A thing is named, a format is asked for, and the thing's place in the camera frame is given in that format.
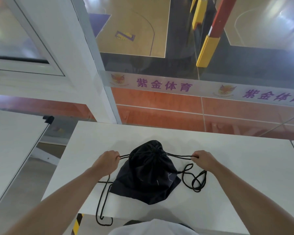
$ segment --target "banner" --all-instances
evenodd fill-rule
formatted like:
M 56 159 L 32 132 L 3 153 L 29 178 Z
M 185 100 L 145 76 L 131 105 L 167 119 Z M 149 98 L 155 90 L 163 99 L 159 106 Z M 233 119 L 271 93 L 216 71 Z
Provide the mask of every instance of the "banner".
M 101 77 L 109 87 L 294 106 L 294 89 L 109 71 L 101 72 Z

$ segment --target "hand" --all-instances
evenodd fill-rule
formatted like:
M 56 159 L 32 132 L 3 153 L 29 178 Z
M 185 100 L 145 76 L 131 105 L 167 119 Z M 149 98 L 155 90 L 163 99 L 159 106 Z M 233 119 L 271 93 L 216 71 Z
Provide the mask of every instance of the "hand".
M 212 172 L 218 165 L 218 161 L 212 156 L 211 153 L 205 150 L 196 151 L 192 154 L 191 160 L 206 171 Z
M 96 170 L 96 174 L 102 178 L 113 173 L 117 169 L 119 161 L 119 152 L 106 151 L 100 155 L 92 167 Z

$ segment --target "yellow black warning stripe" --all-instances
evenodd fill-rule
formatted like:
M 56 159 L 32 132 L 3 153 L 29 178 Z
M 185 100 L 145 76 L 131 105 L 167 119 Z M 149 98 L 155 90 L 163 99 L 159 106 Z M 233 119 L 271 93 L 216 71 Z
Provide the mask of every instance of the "yellow black warning stripe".
M 71 235 L 77 235 L 83 216 L 84 214 L 80 214 L 80 213 L 77 215 Z

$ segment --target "wooden floor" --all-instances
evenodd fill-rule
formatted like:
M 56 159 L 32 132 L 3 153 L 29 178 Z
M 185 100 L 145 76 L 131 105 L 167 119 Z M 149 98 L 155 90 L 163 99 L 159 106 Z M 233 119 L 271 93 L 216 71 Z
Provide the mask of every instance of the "wooden floor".
M 84 0 L 89 14 L 110 14 L 100 52 L 165 57 L 170 0 Z
M 231 45 L 294 49 L 294 0 L 237 0 L 224 29 Z

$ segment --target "white window frame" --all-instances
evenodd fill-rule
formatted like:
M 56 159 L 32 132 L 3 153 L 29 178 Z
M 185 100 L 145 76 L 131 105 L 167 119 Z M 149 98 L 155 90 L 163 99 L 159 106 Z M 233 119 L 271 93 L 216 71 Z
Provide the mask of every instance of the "white window frame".
M 49 64 L 0 59 L 0 70 L 63 76 L 62 71 L 52 58 L 51 54 L 49 53 L 45 45 L 40 40 L 35 30 L 28 22 L 27 18 L 24 16 L 22 11 L 18 7 L 15 0 L 4 0 L 4 2 L 11 10 L 14 17 L 19 21 L 20 25 L 27 32 L 28 36 L 34 42 L 37 49 L 39 49 L 39 51 L 42 53 L 43 57 L 47 59 Z
M 14 1 L 65 76 L 0 70 L 0 94 L 82 103 L 98 122 L 117 123 L 72 1 Z

